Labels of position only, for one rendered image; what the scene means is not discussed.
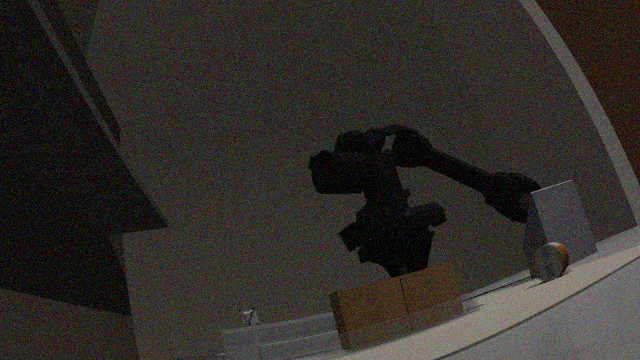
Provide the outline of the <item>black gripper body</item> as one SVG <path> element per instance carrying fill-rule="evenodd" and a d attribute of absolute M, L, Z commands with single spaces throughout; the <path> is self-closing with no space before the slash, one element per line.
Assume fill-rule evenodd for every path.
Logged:
<path fill-rule="evenodd" d="M 366 204 L 362 208 L 370 205 L 374 209 L 379 209 L 378 203 L 382 200 L 392 213 L 395 222 L 394 231 L 387 233 L 387 227 L 383 225 L 384 230 L 372 237 L 380 238 L 379 241 L 369 240 L 360 247 L 358 251 L 360 263 L 370 262 L 376 256 L 392 253 L 394 250 L 390 246 L 399 240 L 427 234 L 430 232 L 428 225 L 435 228 L 447 221 L 443 207 L 436 202 L 409 208 L 407 198 L 411 195 L 410 190 L 403 190 L 401 185 L 388 184 L 366 194 Z"/>

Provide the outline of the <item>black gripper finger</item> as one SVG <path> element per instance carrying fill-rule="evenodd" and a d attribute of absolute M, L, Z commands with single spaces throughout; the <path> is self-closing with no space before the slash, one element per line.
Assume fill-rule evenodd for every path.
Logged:
<path fill-rule="evenodd" d="M 384 254 L 380 256 L 376 256 L 370 260 L 370 262 L 375 262 L 380 266 L 384 266 L 384 269 L 390 274 L 390 277 L 401 276 L 400 268 L 406 266 L 405 261 L 401 254 L 394 251 L 389 254 Z"/>
<path fill-rule="evenodd" d="M 430 247 L 435 231 L 427 234 L 399 240 L 392 246 L 394 251 L 403 257 L 408 273 L 417 272 L 428 267 Z"/>

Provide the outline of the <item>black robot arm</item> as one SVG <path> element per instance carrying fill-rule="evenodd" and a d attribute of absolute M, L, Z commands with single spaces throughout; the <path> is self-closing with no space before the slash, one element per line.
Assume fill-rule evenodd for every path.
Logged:
<path fill-rule="evenodd" d="M 392 149 L 383 150 L 386 136 L 395 135 Z M 323 150 L 311 155 L 311 170 L 315 190 L 320 194 L 359 194 L 388 184 L 402 184 L 396 169 L 424 166 L 442 173 L 484 195 L 486 203 L 511 221 L 526 223 L 530 192 L 541 187 L 519 172 L 488 173 L 444 152 L 436 150 L 418 131 L 391 124 L 361 133 L 353 130 L 337 137 L 334 151 Z M 348 251 L 368 242 L 384 230 L 394 231 L 395 219 L 386 203 L 380 200 L 379 209 L 370 205 L 357 213 L 357 221 L 339 232 Z"/>

